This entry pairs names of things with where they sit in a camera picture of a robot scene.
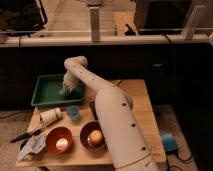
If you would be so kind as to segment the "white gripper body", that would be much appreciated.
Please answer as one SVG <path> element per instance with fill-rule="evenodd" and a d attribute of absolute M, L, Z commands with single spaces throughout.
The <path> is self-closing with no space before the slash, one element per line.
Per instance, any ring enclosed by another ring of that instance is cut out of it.
<path fill-rule="evenodd" d="M 63 86 L 64 87 L 74 87 L 74 89 L 78 86 L 79 79 L 71 74 L 70 72 L 66 72 L 63 78 Z"/>

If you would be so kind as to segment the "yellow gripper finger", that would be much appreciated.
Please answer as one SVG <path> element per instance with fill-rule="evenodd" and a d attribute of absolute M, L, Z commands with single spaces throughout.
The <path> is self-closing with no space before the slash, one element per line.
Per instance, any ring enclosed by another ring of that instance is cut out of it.
<path fill-rule="evenodd" d="M 66 91 L 67 91 L 68 93 L 71 93 L 72 91 L 74 91 L 74 87 L 69 87 L 69 86 L 67 86 L 67 87 L 66 87 Z"/>

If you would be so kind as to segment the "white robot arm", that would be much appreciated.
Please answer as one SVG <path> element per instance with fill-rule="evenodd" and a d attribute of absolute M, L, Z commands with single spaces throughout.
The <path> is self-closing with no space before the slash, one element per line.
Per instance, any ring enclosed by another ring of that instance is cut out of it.
<path fill-rule="evenodd" d="M 63 86 L 72 91 L 79 81 L 96 92 L 95 111 L 116 171 L 160 171 L 133 114 L 133 102 L 116 85 L 87 69 L 84 56 L 67 58 Z"/>

